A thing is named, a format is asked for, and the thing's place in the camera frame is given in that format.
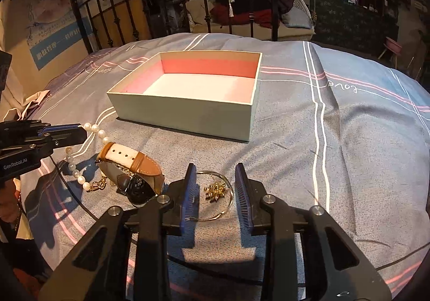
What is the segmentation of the white wicker hanging chair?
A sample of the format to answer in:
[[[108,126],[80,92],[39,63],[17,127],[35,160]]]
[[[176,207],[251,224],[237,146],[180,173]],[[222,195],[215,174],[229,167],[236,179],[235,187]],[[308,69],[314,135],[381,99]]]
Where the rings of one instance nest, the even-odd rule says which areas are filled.
[[[206,22],[206,8],[204,0],[190,0],[186,3],[189,28],[194,34],[209,32]],[[241,37],[254,37],[258,40],[271,40],[271,28],[265,28],[258,23],[233,24],[232,33]],[[304,0],[294,0],[292,9],[281,16],[278,28],[279,41],[302,40],[310,41],[314,35],[313,23]]]

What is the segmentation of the pink small stool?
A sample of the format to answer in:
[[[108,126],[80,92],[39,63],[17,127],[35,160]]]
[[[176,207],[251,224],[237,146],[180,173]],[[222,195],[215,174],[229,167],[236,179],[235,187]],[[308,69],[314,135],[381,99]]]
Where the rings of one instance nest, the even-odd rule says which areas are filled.
[[[378,60],[381,60],[387,52],[391,52],[391,60],[394,63],[394,68],[397,69],[399,57],[402,54],[402,46],[397,41],[387,37],[383,47],[383,52],[381,52],[381,55],[379,55]]]

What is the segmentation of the blue white wall poster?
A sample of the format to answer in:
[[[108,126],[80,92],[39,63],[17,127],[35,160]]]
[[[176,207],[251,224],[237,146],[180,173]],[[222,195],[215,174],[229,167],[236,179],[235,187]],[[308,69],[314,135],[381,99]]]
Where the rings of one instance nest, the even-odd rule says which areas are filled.
[[[26,0],[27,45],[37,69],[43,69],[82,39],[70,0]]]

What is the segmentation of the pale green open gift box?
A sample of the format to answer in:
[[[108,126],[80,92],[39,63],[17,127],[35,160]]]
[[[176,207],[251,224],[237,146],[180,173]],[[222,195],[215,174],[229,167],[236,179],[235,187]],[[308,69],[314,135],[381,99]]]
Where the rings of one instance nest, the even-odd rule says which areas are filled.
[[[107,95],[122,120],[248,141],[261,60],[260,52],[159,52]]]

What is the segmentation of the watch with tan leather strap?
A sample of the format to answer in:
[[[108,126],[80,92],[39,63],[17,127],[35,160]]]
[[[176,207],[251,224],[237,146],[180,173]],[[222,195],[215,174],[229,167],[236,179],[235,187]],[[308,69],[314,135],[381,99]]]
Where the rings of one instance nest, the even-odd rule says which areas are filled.
[[[160,165],[148,155],[110,142],[99,152],[101,172],[136,207],[162,192],[165,177]]]

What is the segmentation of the pile of red black clothes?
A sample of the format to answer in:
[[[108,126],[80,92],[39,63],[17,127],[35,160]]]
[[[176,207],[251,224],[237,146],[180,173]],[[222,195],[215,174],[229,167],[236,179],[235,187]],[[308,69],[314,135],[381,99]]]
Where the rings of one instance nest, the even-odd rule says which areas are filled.
[[[222,26],[245,25],[253,21],[263,28],[272,28],[272,0],[234,0],[232,2],[233,17],[230,17],[228,0],[214,0],[214,7],[210,10],[213,22]]]

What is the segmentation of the gold bangle with flower charm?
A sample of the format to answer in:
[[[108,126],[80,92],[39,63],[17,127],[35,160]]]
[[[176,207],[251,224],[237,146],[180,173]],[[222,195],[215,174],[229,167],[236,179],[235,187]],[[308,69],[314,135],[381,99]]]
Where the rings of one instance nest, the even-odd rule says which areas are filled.
[[[233,199],[235,197],[234,189],[232,188],[232,185],[228,180],[228,178],[225,175],[218,173],[216,171],[202,170],[202,171],[197,171],[196,175],[212,176],[216,178],[216,181],[213,184],[210,184],[209,186],[206,186],[204,188],[205,200],[208,200],[209,203],[217,203],[220,199],[226,198],[226,194],[229,195],[229,200],[228,200],[227,207],[212,217],[199,218],[199,217],[188,216],[186,217],[186,220],[190,222],[216,221],[221,217],[223,217],[227,212],[229,212],[230,208],[232,207]]]

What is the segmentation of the striped grey-blue bed cover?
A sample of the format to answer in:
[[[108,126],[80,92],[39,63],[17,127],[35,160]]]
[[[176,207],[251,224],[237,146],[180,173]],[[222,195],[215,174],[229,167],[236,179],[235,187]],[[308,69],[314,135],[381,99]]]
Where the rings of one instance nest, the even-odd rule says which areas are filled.
[[[107,91],[158,53],[261,52],[259,95],[246,143],[180,133],[118,118]],[[290,206],[315,203],[354,240],[394,297],[429,252],[429,93],[403,73],[304,42],[271,43],[228,34],[175,34],[90,55],[52,83],[34,118],[91,122],[119,144],[155,159],[170,183],[193,162],[234,182],[251,179]],[[82,192],[56,150],[22,177],[37,246],[52,269],[108,207],[130,208],[113,185]],[[259,300],[265,237],[252,237],[236,204],[213,222],[185,222],[169,237],[173,300]]]

